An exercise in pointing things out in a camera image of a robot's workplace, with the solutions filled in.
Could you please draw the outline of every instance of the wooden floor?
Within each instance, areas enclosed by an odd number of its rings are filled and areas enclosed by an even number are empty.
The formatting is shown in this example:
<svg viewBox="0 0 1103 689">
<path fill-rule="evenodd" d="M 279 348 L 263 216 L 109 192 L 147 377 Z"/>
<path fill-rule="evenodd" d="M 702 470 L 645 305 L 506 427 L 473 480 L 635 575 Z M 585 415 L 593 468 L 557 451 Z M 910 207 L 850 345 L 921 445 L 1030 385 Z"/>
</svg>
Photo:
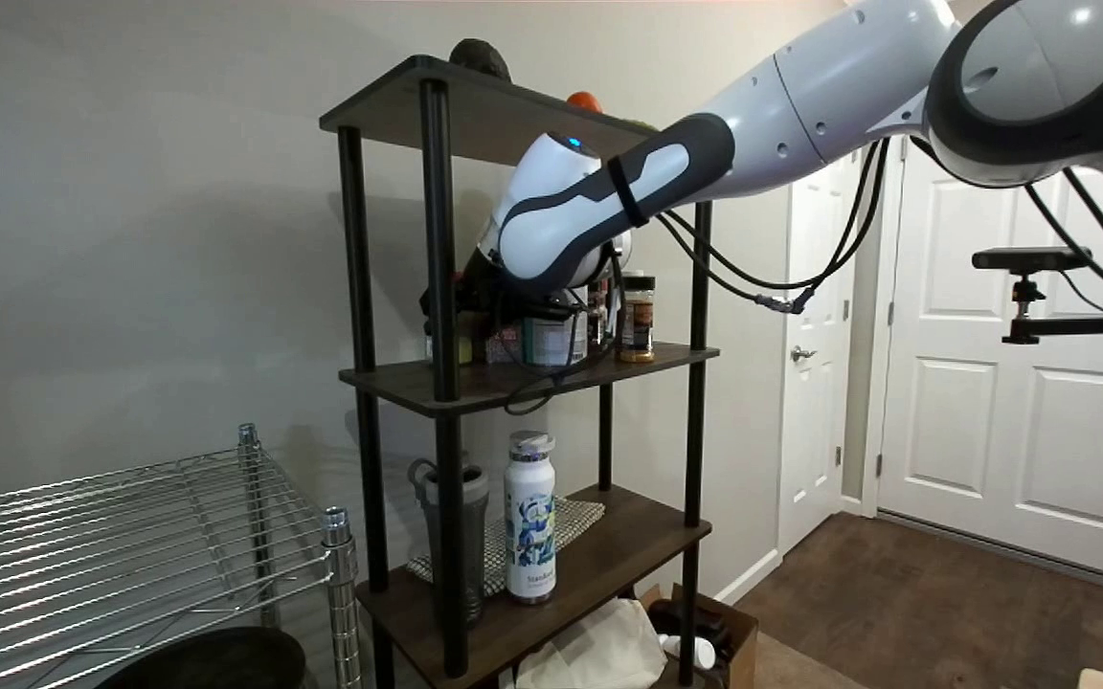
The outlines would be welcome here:
<svg viewBox="0 0 1103 689">
<path fill-rule="evenodd" d="M 871 689 L 1071 689 L 1103 669 L 1103 584 L 899 522 L 831 519 L 738 608 Z"/>
</svg>

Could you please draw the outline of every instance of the black metal shelf frame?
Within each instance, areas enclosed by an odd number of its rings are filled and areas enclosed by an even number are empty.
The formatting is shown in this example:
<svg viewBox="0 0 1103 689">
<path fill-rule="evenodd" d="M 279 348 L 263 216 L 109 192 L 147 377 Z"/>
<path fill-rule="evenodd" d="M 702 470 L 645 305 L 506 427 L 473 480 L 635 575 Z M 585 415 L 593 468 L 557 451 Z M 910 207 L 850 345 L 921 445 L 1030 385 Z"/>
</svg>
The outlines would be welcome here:
<svg viewBox="0 0 1103 689">
<path fill-rule="evenodd" d="M 321 118 L 326 129 L 339 134 L 340 155 L 340 201 L 344 201 L 344 261 L 347 261 L 347 305 L 353 305 L 353 358 L 358 373 L 374 373 L 374 318 L 370 318 L 370 266 L 367 266 L 367 196 L 365 196 L 365 155 L 361 155 L 361 127 L 340 118 L 340 110 Z M 429 256 L 429 322 L 434 322 L 434 400 L 451 404 L 457 391 L 457 230 L 451 230 L 451 86 L 429 68 L 421 59 L 419 75 L 419 124 L 421 124 L 421 174 L 424 174 L 424 256 Z M 696 207 L 696 267 L 692 267 L 692 312 L 691 312 L 691 348 L 704 354 L 710 328 L 710 277 L 704 277 L 704 243 L 713 230 L 713 207 Z M 702 457 L 704 457 L 704 358 L 684 363 L 691 368 L 691 410 L 684 410 L 684 529 L 702 525 Z M 461 476 L 461 419 L 462 415 L 434 415 L 437 427 L 437 462 L 441 476 Z M 367 538 L 367 587 L 374 594 L 392 584 L 386 559 L 386 513 L 384 513 L 384 468 L 381 468 L 381 395 L 358 386 L 358 422 L 361 422 L 361 483 L 365 483 L 365 538 Z M 598 385 L 598 492 L 612 487 L 612 385 Z M 462 519 L 462 492 L 461 483 L 441 483 L 441 556 L 446 556 L 446 587 L 447 599 L 437 599 L 441 645 L 446 645 L 446 673 L 461 678 L 466 669 L 466 608 L 462 599 L 462 549 L 461 549 L 461 519 Z M 684 589 L 684 624 L 692 624 L 692 599 L 696 599 L 696 567 L 702 549 L 691 544 L 682 553 L 682 589 Z M 392 638 L 374 627 L 374 684 L 396 684 L 396 656 Z"/>
</svg>

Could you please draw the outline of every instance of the white door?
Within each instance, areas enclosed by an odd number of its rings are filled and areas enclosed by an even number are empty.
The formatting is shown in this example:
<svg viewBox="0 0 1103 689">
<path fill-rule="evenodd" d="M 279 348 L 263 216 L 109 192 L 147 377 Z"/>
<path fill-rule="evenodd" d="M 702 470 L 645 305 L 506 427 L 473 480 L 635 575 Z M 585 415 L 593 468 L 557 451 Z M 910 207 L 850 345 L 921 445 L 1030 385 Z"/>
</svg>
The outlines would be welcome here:
<svg viewBox="0 0 1103 689">
<path fill-rule="evenodd" d="M 853 165 L 840 160 L 788 192 L 788 277 L 816 277 L 844 234 Z M 780 529 L 797 549 L 844 501 L 853 267 L 831 277 L 806 314 L 787 318 Z"/>
<path fill-rule="evenodd" d="M 1047 205 L 1103 261 L 1096 223 L 1050 180 Z M 1057 245 L 1023 192 L 976 192 L 910 155 L 896 223 L 896 318 L 881 510 L 1103 570 L 1103 337 L 1002 345 L 1011 279 L 995 245 Z M 1103 303 L 1092 271 L 1075 289 Z M 1096 314 L 1043 277 L 1038 318 Z"/>
</svg>

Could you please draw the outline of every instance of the wooden shelf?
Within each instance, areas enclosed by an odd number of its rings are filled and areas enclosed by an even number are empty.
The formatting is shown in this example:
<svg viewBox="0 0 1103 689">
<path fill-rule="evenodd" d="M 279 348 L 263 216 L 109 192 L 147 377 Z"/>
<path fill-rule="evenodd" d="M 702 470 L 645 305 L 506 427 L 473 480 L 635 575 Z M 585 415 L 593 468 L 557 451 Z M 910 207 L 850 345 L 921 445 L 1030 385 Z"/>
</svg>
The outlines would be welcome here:
<svg viewBox="0 0 1103 689">
<path fill-rule="evenodd" d="M 434 587 L 415 570 L 396 570 L 386 594 L 361 587 L 365 608 L 424 682 L 479 684 L 713 531 L 710 525 L 691 529 L 678 510 L 622 487 L 576 499 L 604 501 L 604 519 L 561 553 L 553 601 L 488 599 L 481 622 L 466 627 L 466 673 L 446 678 Z"/>
<path fill-rule="evenodd" d="M 510 404 L 533 404 L 548 395 L 585 391 L 603 385 L 622 385 L 635 377 L 655 377 L 668 368 L 704 363 L 718 348 L 684 348 L 684 345 L 655 345 L 655 359 L 598 359 L 589 368 L 579 368 L 572 377 L 557 377 L 553 368 L 457 368 L 461 395 L 451 404 L 441 404 L 434 395 L 434 363 L 386 363 L 374 373 L 340 373 L 339 381 L 347 386 L 361 386 L 374 400 L 386 400 L 396 405 L 407 405 L 424 419 L 446 415 L 476 415 L 493 410 Z"/>
<path fill-rule="evenodd" d="M 386 77 L 326 110 L 321 129 L 361 129 L 361 137 L 370 141 L 421 151 L 421 86 L 429 80 L 447 89 L 457 159 L 517 165 L 548 129 L 584 137 L 593 159 L 617 159 L 655 134 L 645 124 L 566 106 L 545 91 L 424 54 L 407 59 Z"/>
</svg>

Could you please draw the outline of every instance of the shelf post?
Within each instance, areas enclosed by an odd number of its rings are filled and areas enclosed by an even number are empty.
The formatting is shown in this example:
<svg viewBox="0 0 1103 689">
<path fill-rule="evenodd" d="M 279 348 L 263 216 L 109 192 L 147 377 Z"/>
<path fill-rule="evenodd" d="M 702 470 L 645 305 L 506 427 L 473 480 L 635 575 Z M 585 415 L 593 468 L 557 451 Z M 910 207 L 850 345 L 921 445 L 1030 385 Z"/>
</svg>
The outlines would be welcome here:
<svg viewBox="0 0 1103 689">
<path fill-rule="evenodd" d="M 339 129 L 340 205 L 344 205 L 344 261 L 353 300 L 353 363 L 374 373 L 370 342 L 370 271 L 367 271 L 367 210 L 365 210 L 365 160 L 361 129 Z M 367 589 L 392 587 L 386 559 L 386 501 L 384 501 L 384 447 L 381 447 L 381 404 L 358 386 L 358 432 L 361 432 L 361 494 L 365 494 L 365 549 L 367 549 Z M 370 627 L 374 684 L 396 684 L 392 638 Z"/>
<path fill-rule="evenodd" d="M 713 238 L 713 205 L 696 205 L 696 243 L 692 243 L 692 322 L 691 345 L 704 348 L 710 342 L 710 238 Z M 704 363 L 691 368 L 691 468 L 684 468 L 684 525 L 702 525 L 702 492 L 704 492 Z M 682 556 L 682 646 L 678 646 L 678 684 L 692 684 L 692 627 L 696 627 L 696 580 L 702 580 L 702 544 Z"/>
<path fill-rule="evenodd" d="M 598 492 L 612 492 L 612 386 L 598 386 Z"/>
<path fill-rule="evenodd" d="M 434 395 L 457 400 L 457 249 L 451 249 L 451 127 L 447 89 L 421 80 L 421 137 L 424 137 L 424 243 L 429 243 L 429 318 L 434 318 Z M 462 563 L 462 459 L 461 419 L 437 419 L 437 499 L 441 499 L 441 584 L 437 622 L 446 637 L 446 673 L 466 669 L 466 563 Z"/>
</svg>

